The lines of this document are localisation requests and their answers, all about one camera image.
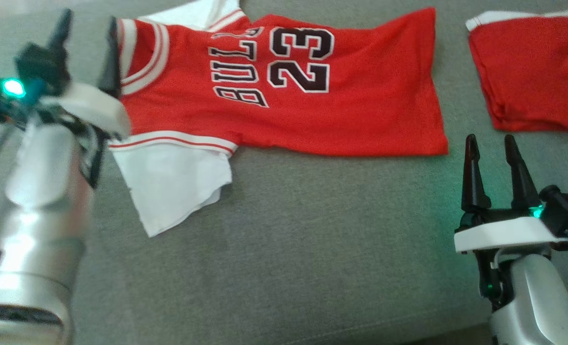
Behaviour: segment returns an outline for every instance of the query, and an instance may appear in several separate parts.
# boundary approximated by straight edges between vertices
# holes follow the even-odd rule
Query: gray fabric surface
[[[491,336],[489,325],[482,323],[474,327],[415,341],[407,345],[494,345],[490,340]]]
[[[107,16],[136,17],[176,0],[74,7],[69,66],[94,83]],[[511,199],[504,133],[486,112],[464,21],[490,9],[549,12],[568,0],[248,0],[268,13],[369,28],[437,7],[433,79],[450,155],[338,159],[241,148],[220,202],[149,239],[110,154],[97,193],[74,312],[78,345],[395,344],[481,323],[477,269],[454,252],[464,139],[477,135],[494,206]],[[58,12],[0,20],[0,76],[28,40],[43,43]],[[538,186],[568,191],[568,134],[516,135]],[[0,159],[4,177],[19,134]],[[568,284],[568,253],[557,255]]]

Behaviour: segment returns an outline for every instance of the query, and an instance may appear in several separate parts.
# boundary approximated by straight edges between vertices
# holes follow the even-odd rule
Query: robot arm
[[[467,137],[455,249],[475,254],[495,345],[568,345],[568,293],[550,262],[552,249],[568,250],[568,194],[556,186],[538,194],[514,137],[505,147],[514,199],[511,209],[490,209],[475,136]]]
[[[69,77],[70,23],[65,11],[47,48],[21,53],[14,88],[0,81],[0,122],[26,129],[0,218],[0,345],[72,343],[70,302],[102,151],[129,134],[115,22],[100,88]]]

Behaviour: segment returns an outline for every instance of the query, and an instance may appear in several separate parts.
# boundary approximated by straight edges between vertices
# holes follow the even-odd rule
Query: white jersey trim
[[[238,149],[238,145],[229,140],[213,136],[189,135],[178,131],[154,131],[133,135],[122,141],[111,140],[109,148],[112,151],[122,151],[163,143],[190,147],[192,149],[218,151],[224,153],[227,157],[231,157],[235,150]]]
[[[238,21],[238,19],[245,16],[245,13],[241,9],[236,9],[236,11],[233,11],[232,13],[229,13],[228,15],[220,18],[218,22],[212,24],[206,31],[209,31],[210,33],[216,33],[220,29],[223,29],[225,26],[233,24]]]
[[[130,19],[118,21],[118,42],[120,42],[120,77],[126,78],[133,61],[135,44],[137,43],[137,27]]]
[[[535,13],[525,13],[525,12],[516,12],[516,11],[486,11],[481,15],[471,18],[465,22],[467,30],[473,31],[478,26],[494,23],[494,22],[504,22],[506,20],[512,19],[520,19],[520,18],[532,18],[532,17],[568,17],[568,10],[566,11],[558,11],[558,12],[551,12],[551,13],[544,13],[544,14],[535,14]]]
[[[169,59],[170,37],[162,24],[152,24],[155,34],[155,48],[152,58],[139,72],[122,80],[122,94],[131,94],[148,86],[163,72]]]

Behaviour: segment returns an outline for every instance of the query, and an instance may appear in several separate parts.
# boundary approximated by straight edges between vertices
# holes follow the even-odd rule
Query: bulls jersey
[[[277,15],[251,23],[234,1],[183,7],[118,26],[132,136],[111,148],[148,234],[216,201],[240,145],[447,153],[431,80],[434,9],[337,29]]]

